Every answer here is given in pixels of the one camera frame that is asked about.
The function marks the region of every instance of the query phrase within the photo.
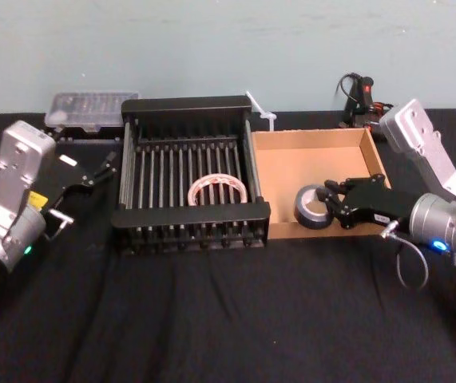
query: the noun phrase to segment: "black black cloth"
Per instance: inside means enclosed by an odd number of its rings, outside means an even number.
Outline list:
[[[431,110],[456,166],[456,110]],[[0,115],[0,134],[17,119]],[[330,128],[338,113],[280,113],[277,128]],[[263,126],[255,117],[254,124]],[[393,188],[426,190],[377,144]],[[93,170],[121,145],[59,144]],[[77,222],[39,241],[0,302],[0,381],[456,381],[456,268],[427,252],[421,292],[377,237],[270,241],[264,249],[120,256],[115,183],[66,207]],[[404,257],[411,282],[421,278]]]

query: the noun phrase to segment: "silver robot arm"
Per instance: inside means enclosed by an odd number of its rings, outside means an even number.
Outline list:
[[[17,121],[2,134],[0,145],[0,282],[24,250],[45,230],[46,222],[29,205],[31,185],[54,157],[55,141]]]
[[[442,146],[441,134],[417,100],[395,107],[380,126],[395,152],[416,163],[433,194],[423,195],[410,217],[415,242],[456,255],[456,169]]]

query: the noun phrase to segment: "blue led light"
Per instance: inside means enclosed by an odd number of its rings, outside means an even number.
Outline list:
[[[432,247],[437,250],[440,250],[440,251],[448,250],[448,246],[444,242],[441,242],[441,241],[433,241]]]

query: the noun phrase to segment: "white label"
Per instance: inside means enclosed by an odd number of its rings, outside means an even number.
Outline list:
[[[375,217],[375,221],[377,221],[377,222],[389,223],[391,221],[391,218],[386,217],[384,215],[373,214],[373,216]]]
[[[77,161],[74,160],[73,158],[69,158],[68,156],[65,156],[64,154],[61,154],[59,157],[59,160],[62,162],[66,162],[68,165],[75,166],[77,164]]]

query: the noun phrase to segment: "black dish rack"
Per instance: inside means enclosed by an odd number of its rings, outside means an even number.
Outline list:
[[[118,209],[112,225],[130,251],[261,247],[270,205],[261,196],[246,96],[128,100]],[[228,185],[192,183],[212,173],[242,180],[248,202]]]

